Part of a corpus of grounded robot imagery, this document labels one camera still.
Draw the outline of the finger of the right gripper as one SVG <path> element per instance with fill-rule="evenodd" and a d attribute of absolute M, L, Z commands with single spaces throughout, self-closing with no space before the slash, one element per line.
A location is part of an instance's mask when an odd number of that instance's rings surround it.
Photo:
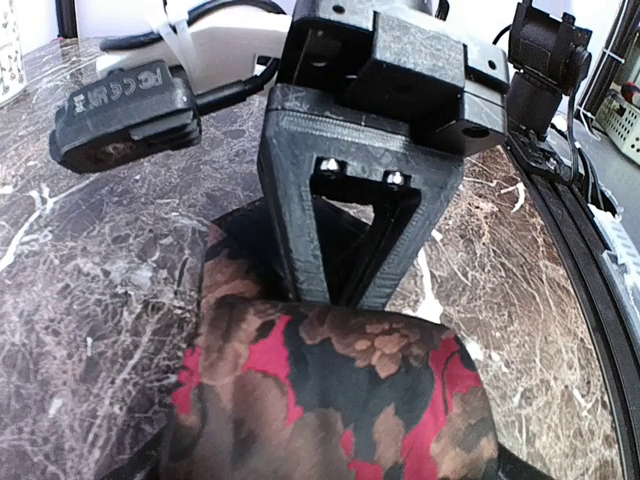
<path fill-rule="evenodd" d="M 412 142 L 405 125 L 341 107 L 327 93 L 272 87 L 258 170 L 291 297 L 384 309 L 452 201 L 463 163 Z M 325 277 L 316 195 L 374 209 L 336 296 Z"/>

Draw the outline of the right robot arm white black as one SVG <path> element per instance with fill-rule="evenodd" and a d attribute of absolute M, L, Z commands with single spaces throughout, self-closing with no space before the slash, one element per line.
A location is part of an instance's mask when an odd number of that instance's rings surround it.
<path fill-rule="evenodd" d="M 451 202 L 466 157 L 506 135 L 506 53 L 418 1 L 232 6 L 100 57 L 180 65 L 197 93 L 279 61 L 258 173 L 296 300 L 387 305 Z"/>

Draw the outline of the brown red patterned tie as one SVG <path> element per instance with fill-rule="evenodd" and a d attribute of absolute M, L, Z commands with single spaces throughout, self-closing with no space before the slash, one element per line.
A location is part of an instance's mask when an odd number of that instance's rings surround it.
<path fill-rule="evenodd" d="M 285 298 L 267 209 L 210 227 L 163 479 L 493 479 L 499 445 L 455 332 Z"/>

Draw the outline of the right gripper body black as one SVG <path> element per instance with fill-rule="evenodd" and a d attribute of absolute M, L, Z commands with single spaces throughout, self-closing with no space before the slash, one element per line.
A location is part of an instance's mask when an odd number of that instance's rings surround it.
<path fill-rule="evenodd" d="M 474 155 L 504 142 L 505 52 L 423 1 L 300 1 L 277 80 L 401 123 L 421 145 Z"/>

